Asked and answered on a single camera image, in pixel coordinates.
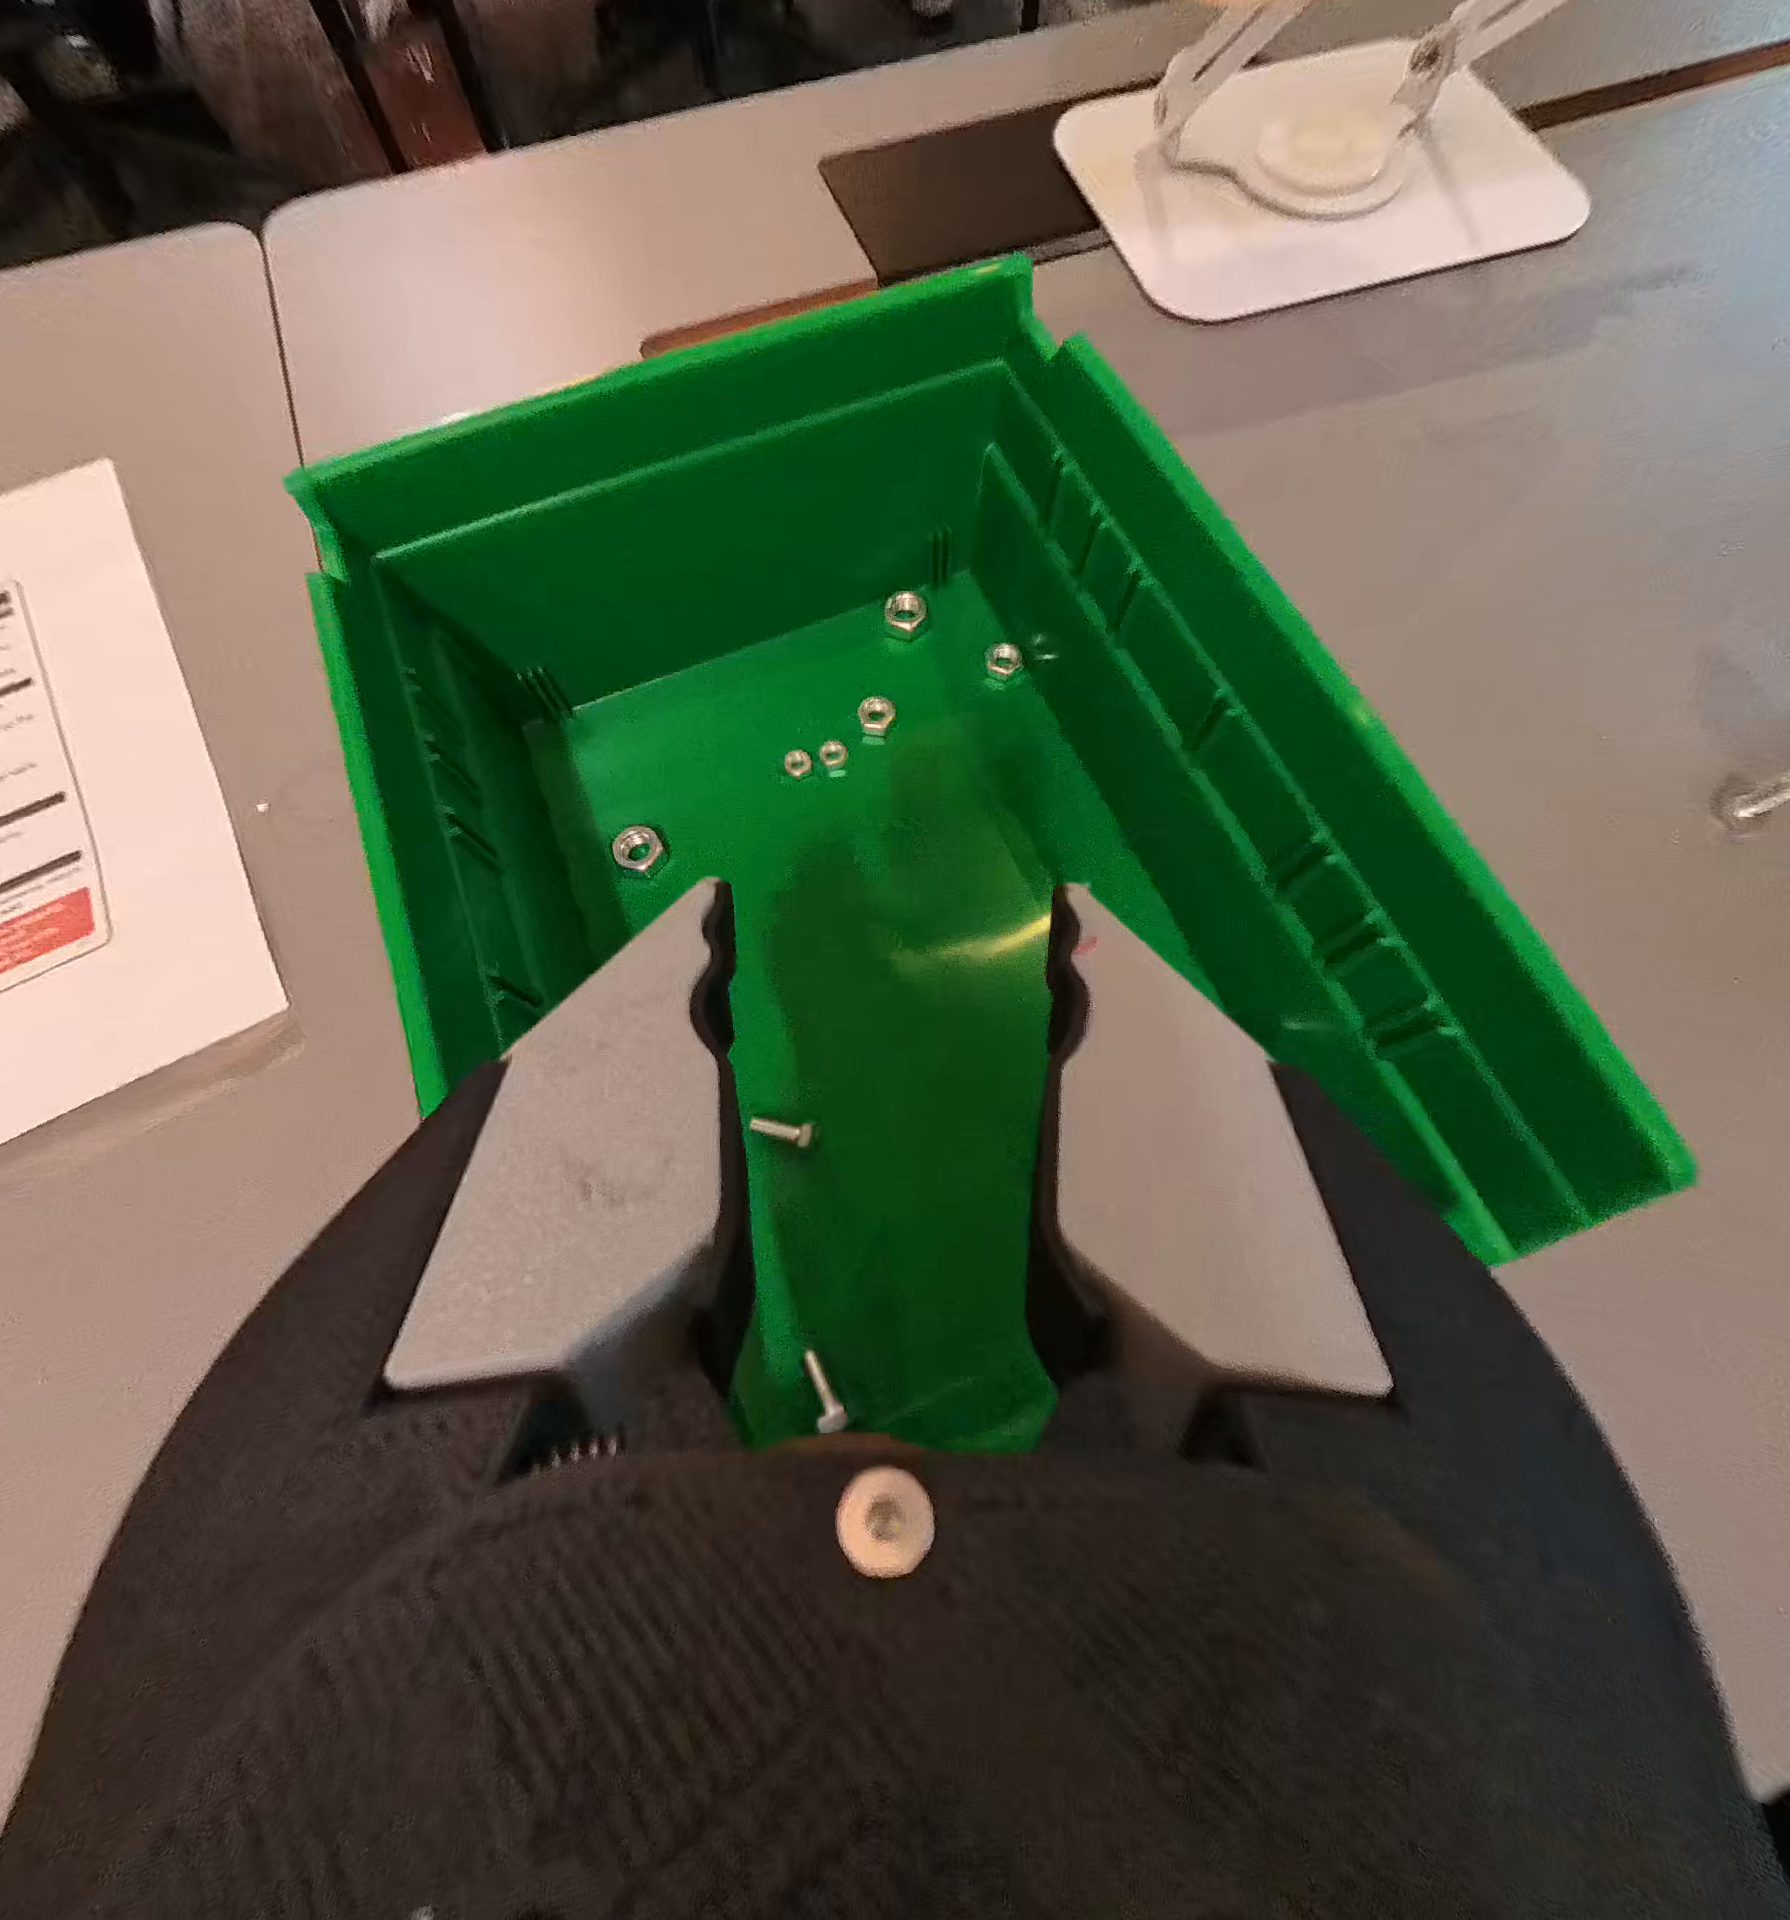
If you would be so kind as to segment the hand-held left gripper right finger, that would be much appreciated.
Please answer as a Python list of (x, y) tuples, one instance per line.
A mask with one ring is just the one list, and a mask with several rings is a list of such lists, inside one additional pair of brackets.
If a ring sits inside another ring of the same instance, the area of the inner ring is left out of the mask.
[(1049, 975), (1045, 1351), (1069, 1340), (1133, 1401), (1386, 1401), (1388, 1357), (1263, 1046), (1084, 885), (1054, 895)]

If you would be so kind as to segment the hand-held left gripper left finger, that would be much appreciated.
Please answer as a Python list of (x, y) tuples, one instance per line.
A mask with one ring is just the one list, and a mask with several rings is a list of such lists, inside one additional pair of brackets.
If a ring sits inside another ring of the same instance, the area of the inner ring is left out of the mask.
[(500, 1059), (390, 1388), (678, 1367), (744, 1221), (735, 890), (696, 882)]

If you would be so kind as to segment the green plastic bin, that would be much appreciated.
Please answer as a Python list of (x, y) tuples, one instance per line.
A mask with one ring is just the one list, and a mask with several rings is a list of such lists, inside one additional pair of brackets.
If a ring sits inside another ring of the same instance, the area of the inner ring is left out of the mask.
[[(1483, 1264), (1696, 1184), (1554, 953), (1031, 266), (964, 268), (288, 476), (434, 1112), (735, 890), (739, 1427), (1026, 1449), (1052, 900), (1319, 1083)], [(883, 627), (920, 589), (930, 625)], [(1004, 685), (984, 652), (1015, 641)], [(858, 706), (900, 708), (863, 739)], [(783, 752), (849, 746), (789, 779)], [(650, 824), (666, 857), (621, 870)]]

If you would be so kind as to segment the loose silver hex nuts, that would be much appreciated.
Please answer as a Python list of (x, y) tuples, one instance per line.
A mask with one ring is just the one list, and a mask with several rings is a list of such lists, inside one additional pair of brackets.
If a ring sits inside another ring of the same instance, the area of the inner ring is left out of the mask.
[[(883, 627), (900, 639), (911, 641), (930, 625), (930, 603), (920, 589), (901, 589), (883, 605)], [(1028, 657), (1018, 643), (997, 641), (984, 652), (984, 672), (1004, 685), (1020, 675)], [(858, 706), (863, 739), (883, 739), (900, 717), (900, 708), (884, 695), (866, 695)], [(783, 752), (782, 770), (789, 779), (807, 779), (815, 770), (836, 773), (849, 763), (849, 746), (842, 739), (825, 739), (815, 752), (791, 749)], [(622, 826), (610, 842), (614, 865), (637, 877), (652, 874), (666, 857), (666, 842), (650, 824)]]

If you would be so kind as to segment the white folding stand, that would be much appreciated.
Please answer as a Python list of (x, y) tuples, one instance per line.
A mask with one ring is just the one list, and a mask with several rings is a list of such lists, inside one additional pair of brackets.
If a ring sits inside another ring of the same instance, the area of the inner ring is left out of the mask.
[(1231, 323), (1559, 243), (1585, 188), (1473, 66), (1554, 1), (1457, 4), (1411, 42), (1260, 64), (1306, 4), (1210, 4), (1148, 90), (1052, 146), (1147, 298)]

